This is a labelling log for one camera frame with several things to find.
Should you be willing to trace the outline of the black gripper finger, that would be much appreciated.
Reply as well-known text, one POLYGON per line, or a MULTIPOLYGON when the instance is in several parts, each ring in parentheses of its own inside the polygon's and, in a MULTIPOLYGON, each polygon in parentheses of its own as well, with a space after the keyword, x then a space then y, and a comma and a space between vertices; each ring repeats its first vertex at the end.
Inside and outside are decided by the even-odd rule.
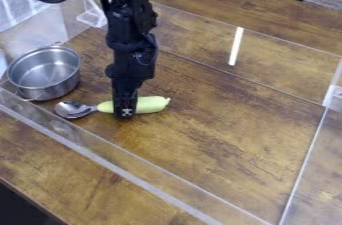
POLYGON ((130 119, 137 113, 138 92, 114 92, 114 114, 121 119, 130 119))

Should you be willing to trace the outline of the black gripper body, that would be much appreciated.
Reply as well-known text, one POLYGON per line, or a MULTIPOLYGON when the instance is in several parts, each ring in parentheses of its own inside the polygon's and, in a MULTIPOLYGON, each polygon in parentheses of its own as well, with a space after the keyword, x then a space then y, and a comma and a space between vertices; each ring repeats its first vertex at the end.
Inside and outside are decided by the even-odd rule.
POLYGON ((149 33, 141 41, 114 47, 114 63, 107 66, 106 75, 113 81, 114 97, 132 98, 144 82, 156 76, 157 38, 149 33))

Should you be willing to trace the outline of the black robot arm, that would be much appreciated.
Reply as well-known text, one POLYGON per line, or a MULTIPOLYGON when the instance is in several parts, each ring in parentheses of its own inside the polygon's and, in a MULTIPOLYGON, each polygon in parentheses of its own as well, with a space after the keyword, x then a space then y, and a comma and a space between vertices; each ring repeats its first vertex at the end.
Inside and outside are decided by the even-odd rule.
POLYGON ((107 18, 107 46, 114 63, 106 68, 113 82, 114 113, 118 118, 137 114, 138 89, 156 76, 158 43, 152 30, 158 14, 150 0, 101 0, 107 18))

